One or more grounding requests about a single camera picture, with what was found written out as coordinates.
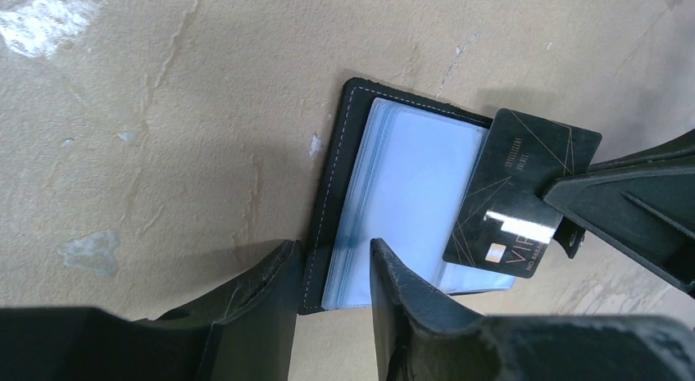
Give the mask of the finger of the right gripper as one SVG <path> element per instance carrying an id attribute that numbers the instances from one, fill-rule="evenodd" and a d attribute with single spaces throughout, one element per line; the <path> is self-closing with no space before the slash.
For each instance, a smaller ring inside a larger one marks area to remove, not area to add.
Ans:
<path id="1" fill-rule="evenodd" d="M 553 180 L 543 202 L 574 258 L 592 233 L 678 290 L 694 294 L 694 132 Z"/>

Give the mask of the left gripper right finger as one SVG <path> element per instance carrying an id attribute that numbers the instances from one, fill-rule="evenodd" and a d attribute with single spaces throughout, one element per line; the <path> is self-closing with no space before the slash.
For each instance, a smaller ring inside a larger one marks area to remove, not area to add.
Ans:
<path id="1" fill-rule="evenodd" d="M 370 243 L 382 380 L 691 380 L 694 334 L 660 316 L 481 315 Z"/>

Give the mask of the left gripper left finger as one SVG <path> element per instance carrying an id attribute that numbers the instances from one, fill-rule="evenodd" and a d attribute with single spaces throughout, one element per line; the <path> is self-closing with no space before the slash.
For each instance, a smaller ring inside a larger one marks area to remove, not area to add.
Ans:
<path id="1" fill-rule="evenodd" d="M 302 246 L 284 241 L 249 270 L 155 320 L 95 307 L 4 308 L 4 380 L 285 380 Z"/>

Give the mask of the black VIP card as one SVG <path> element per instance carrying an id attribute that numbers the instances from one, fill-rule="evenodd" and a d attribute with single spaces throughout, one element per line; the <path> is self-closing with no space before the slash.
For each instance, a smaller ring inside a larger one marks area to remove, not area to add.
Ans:
<path id="1" fill-rule="evenodd" d="M 583 173 L 600 133 L 503 108 L 482 146 L 443 253 L 448 263 L 530 279 L 562 214 L 541 195 Z"/>

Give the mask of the black card holder wallet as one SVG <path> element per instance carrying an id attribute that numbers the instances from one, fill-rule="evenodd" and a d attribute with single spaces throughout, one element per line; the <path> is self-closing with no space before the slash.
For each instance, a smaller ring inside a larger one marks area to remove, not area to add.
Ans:
<path id="1" fill-rule="evenodd" d="M 311 217 L 300 314 L 371 304 L 375 238 L 446 294 L 502 291 L 523 279 L 443 260 L 495 116 L 366 79 L 344 84 Z"/>

